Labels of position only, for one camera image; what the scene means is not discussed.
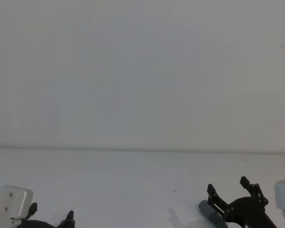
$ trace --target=black mechanical claw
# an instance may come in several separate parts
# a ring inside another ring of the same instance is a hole
[[[17,228],[75,228],[74,211],[70,211],[57,227],[54,227],[46,222],[38,220],[28,220],[37,211],[37,203],[32,203],[29,207],[27,217],[22,220],[22,223]]]
[[[250,184],[246,177],[242,177],[240,184],[250,193],[250,197],[242,197],[227,204],[216,193],[212,184],[208,185],[208,204],[215,209],[226,222],[234,222],[241,227],[276,228],[265,213],[268,200],[264,197],[259,184]]]

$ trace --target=white wall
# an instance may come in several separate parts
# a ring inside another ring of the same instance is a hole
[[[0,0],[0,145],[285,152],[285,0]]]
[[[249,195],[242,175],[260,184],[267,214],[285,227],[274,198],[285,155],[0,150],[0,188],[32,189],[34,219],[51,224],[73,209],[77,228],[174,228],[168,208],[187,228],[211,228],[196,209],[208,184],[230,203]]]

